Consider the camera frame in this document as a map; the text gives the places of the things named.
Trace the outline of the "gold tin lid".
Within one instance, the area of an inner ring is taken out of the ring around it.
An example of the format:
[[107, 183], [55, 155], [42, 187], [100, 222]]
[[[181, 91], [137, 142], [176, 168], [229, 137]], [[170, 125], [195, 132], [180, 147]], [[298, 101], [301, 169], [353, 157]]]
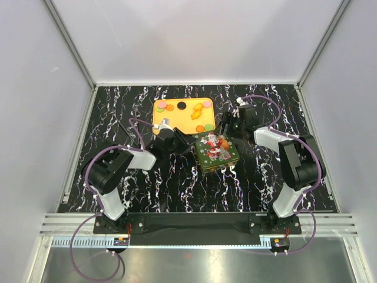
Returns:
[[195, 154], [203, 174], [235, 166], [239, 161], [239, 153], [231, 138], [212, 131], [195, 137]]

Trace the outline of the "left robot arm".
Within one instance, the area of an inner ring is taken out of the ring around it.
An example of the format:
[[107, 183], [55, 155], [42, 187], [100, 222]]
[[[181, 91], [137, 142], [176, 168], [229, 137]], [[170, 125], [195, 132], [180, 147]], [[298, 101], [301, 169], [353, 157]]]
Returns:
[[85, 187], [92, 192], [106, 216], [107, 227], [114, 233], [122, 233], [127, 227], [118, 185], [128, 169], [149, 171], [171, 154], [183, 154], [197, 138], [178, 128], [161, 129], [145, 149], [104, 143], [89, 161], [82, 166], [81, 176]]

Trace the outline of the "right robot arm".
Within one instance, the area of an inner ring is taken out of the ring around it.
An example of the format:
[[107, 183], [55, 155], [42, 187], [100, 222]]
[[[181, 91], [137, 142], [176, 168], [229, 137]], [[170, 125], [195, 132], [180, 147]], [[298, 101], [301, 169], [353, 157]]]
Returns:
[[311, 134], [283, 133], [259, 123], [256, 110], [250, 105], [239, 107], [235, 113], [224, 112], [216, 132], [278, 154], [284, 183], [272, 204], [273, 215], [267, 219], [267, 226], [273, 233], [282, 233], [289, 226], [287, 218], [297, 213], [300, 200], [326, 176], [315, 138]]

